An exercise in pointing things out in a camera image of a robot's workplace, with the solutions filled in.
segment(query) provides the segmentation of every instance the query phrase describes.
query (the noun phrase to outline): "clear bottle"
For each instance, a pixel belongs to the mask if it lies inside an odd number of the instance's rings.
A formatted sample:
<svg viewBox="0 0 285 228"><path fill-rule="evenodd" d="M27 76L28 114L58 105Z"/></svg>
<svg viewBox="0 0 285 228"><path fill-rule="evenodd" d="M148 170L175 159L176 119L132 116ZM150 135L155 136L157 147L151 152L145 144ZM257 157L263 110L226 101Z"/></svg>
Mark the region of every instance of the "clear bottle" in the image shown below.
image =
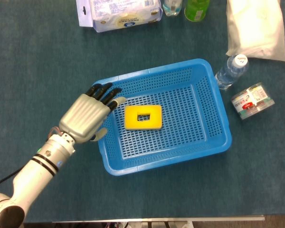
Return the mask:
<svg viewBox="0 0 285 228"><path fill-rule="evenodd" d="M204 19L210 0L188 0L185 16L188 20L198 22Z"/></svg>
<svg viewBox="0 0 285 228"><path fill-rule="evenodd" d="M235 54L228 58L227 63L215 74L220 89L227 89L248 70L248 59L243 54Z"/></svg>
<svg viewBox="0 0 285 228"><path fill-rule="evenodd" d="M182 0L165 0L162 7L167 16L177 16L181 10Z"/></svg>

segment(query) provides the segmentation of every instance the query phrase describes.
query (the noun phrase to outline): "rectangular hole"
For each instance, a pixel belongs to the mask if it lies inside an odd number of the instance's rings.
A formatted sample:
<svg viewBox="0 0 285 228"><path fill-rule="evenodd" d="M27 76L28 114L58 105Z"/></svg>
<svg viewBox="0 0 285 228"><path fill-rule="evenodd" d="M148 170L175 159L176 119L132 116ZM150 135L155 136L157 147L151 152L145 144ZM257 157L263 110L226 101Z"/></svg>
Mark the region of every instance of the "rectangular hole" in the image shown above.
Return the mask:
<svg viewBox="0 0 285 228"><path fill-rule="evenodd" d="M146 121L146 120L150 120L150 114L137 116L137 121Z"/></svg>

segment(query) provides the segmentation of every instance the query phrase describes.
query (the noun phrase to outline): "plastic container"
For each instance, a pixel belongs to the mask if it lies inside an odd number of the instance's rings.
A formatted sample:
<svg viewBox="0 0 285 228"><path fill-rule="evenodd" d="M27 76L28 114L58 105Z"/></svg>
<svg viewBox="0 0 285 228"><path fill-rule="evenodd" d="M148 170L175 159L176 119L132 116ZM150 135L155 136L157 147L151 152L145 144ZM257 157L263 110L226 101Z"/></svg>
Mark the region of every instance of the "plastic container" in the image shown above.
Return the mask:
<svg viewBox="0 0 285 228"><path fill-rule="evenodd" d="M226 64L215 74L220 89L227 89L248 70L248 59L243 54L228 58Z"/></svg>
<svg viewBox="0 0 285 228"><path fill-rule="evenodd" d="M210 0L188 0L185 16L188 20L199 22L206 16Z"/></svg>
<svg viewBox="0 0 285 228"><path fill-rule="evenodd" d="M100 80L128 100L108 116L99 143L105 169L124 175L227 150L229 123L210 64L203 59ZM160 130L126 130L124 107L161 105Z"/></svg>
<svg viewBox="0 0 285 228"><path fill-rule="evenodd" d="M234 95L231 102L242 120L275 104L261 82Z"/></svg>

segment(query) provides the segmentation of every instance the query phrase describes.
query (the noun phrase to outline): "black cable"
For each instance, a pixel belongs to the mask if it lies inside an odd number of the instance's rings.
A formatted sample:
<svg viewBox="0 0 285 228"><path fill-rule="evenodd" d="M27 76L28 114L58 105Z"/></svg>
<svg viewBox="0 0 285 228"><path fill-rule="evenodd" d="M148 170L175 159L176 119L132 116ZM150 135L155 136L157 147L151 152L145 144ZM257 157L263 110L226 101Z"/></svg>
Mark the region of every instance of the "black cable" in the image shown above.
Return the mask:
<svg viewBox="0 0 285 228"><path fill-rule="evenodd" d="M3 178L0 180L0 184L4 181L6 181L8 178L11 178L12 176L14 176L15 174L17 174L18 172L20 172L20 170L22 170L24 166L22 166L21 168L17 169L16 171L14 171L12 174L10 174L9 176Z"/></svg>

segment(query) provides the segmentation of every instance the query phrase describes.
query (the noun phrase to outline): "yellow sponge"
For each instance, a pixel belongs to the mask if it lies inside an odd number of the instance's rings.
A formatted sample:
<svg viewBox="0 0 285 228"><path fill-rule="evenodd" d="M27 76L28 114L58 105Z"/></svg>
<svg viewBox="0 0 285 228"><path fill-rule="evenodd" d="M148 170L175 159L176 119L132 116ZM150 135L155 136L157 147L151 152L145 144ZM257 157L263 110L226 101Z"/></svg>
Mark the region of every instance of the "yellow sponge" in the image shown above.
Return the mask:
<svg viewBox="0 0 285 228"><path fill-rule="evenodd" d="M139 121L139 116L150 116ZM160 105L133 105L124 108L124 127L127 130L151 130L162 127L162 107Z"/></svg>

